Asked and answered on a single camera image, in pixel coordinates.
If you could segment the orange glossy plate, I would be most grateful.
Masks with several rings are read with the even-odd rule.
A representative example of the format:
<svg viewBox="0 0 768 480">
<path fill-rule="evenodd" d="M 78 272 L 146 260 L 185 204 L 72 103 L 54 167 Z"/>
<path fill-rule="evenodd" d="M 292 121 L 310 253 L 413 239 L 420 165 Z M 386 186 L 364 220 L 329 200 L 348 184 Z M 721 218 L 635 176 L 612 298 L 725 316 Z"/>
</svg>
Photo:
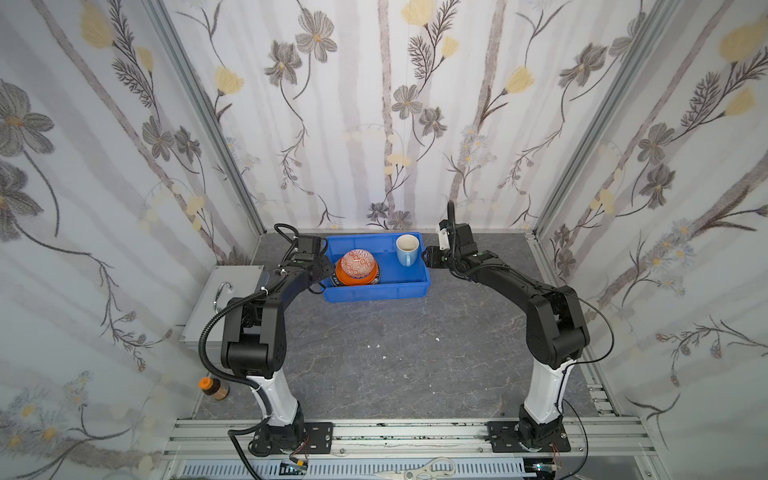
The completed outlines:
<svg viewBox="0 0 768 480">
<path fill-rule="evenodd" d="M 334 275 L 337 283 L 341 286 L 352 287 L 352 286 L 375 285 L 378 283 L 380 278 L 380 269 L 378 265 L 375 265 L 367 276 L 357 278 L 347 274 L 344 271 L 344 269 L 341 267 L 341 265 L 338 265 L 336 267 Z"/>
</svg>

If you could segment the orange patterned bowl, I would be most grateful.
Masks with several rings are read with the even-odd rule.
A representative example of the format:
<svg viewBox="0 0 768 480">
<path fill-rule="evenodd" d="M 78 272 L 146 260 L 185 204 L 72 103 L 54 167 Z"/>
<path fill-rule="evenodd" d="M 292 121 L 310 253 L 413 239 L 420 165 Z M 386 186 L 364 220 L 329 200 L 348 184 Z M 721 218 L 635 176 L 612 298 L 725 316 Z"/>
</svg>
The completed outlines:
<svg viewBox="0 0 768 480">
<path fill-rule="evenodd" d="M 369 251 L 354 249 L 341 257 L 340 265 L 350 276 L 360 278 L 367 276 L 377 262 Z"/>
</svg>

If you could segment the light blue ceramic mug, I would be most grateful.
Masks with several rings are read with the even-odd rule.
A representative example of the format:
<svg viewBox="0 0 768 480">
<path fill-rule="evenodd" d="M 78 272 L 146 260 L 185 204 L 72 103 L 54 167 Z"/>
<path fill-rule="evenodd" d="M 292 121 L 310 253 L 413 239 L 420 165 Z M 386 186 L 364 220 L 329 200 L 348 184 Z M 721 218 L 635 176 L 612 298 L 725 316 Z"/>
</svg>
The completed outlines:
<svg viewBox="0 0 768 480">
<path fill-rule="evenodd" d="M 397 238 L 395 245 L 398 262 L 406 268 L 414 266 L 419 259 L 419 238 L 413 234 L 403 234 Z"/>
</svg>

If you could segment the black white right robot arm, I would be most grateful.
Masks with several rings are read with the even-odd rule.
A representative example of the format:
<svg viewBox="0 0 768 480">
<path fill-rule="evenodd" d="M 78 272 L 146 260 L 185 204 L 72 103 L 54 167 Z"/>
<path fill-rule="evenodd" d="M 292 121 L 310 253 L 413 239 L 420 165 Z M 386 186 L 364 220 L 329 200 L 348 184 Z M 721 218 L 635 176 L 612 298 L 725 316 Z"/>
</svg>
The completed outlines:
<svg viewBox="0 0 768 480">
<path fill-rule="evenodd" d="M 584 365 L 584 349 L 591 337 L 583 308 L 588 305 L 569 286 L 539 282 L 481 251 L 469 224 L 456 220 L 455 203 L 447 203 L 447 217 L 438 224 L 439 244 L 422 254 L 425 265 L 446 269 L 461 280 L 501 294 L 525 314 L 525 340 L 533 357 L 528 394 L 520 406 L 515 436 L 521 447 L 537 452 L 564 433 L 564 392 L 571 370 Z"/>
</svg>

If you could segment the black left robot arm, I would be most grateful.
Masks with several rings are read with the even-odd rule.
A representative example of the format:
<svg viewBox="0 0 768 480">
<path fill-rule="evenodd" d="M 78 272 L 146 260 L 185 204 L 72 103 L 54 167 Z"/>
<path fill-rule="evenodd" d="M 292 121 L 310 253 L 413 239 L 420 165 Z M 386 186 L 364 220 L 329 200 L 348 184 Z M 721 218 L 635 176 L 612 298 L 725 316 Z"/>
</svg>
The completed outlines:
<svg viewBox="0 0 768 480">
<path fill-rule="evenodd" d="M 256 457 L 296 452 L 307 441 L 300 403 L 283 372 L 285 314 L 302 293 L 322 294 L 333 272 L 325 238 L 302 234 L 285 223 L 274 229 L 289 247 L 271 282 L 230 300 L 203 327 L 198 341 L 205 369 L 219 379 L 249 387 L 261 408 L 262 418 L 255 426 L 228 432 L 240 456 L 245 453 L 239 439 L 246 435 L 253 436 L 248 450 Z"/>
</svg>

